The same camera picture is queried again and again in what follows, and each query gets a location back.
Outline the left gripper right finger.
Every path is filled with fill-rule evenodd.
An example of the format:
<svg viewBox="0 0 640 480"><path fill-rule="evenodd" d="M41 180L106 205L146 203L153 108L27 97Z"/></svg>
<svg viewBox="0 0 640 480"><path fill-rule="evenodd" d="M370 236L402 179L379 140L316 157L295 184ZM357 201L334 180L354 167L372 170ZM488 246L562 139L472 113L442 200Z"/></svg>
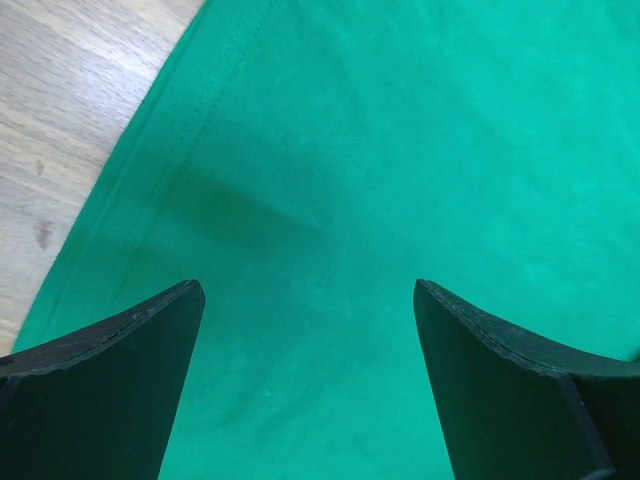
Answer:
<svg viewBox="0 0 640 480"><path fill-rule="evenodd" d="M552 341L420 280L414 314L458 479L635 479L639 366Z"/></svg>

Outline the green t shirt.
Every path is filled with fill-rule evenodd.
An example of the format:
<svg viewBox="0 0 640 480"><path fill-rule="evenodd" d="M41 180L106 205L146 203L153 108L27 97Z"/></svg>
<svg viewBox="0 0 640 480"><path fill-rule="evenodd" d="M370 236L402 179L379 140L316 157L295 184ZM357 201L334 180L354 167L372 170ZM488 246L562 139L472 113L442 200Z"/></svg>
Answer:
<svg viewBox="0 0 640 480"><path fill-rule="evenodd" d="M450 478L418 279L638 352L638 3L207 2L16 346L190 279L162 478Z"/></svg>

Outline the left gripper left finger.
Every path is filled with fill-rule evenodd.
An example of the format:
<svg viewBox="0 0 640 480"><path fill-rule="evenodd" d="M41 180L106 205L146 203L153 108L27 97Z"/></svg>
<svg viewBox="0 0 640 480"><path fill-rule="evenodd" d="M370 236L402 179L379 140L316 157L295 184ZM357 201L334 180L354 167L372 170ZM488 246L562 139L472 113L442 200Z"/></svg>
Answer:
<svg viewBox="0 0 640 480"><path fill-rule="evenodd" d="M158 478L204 306L184 281L2 357L2 478Z"/></svg>

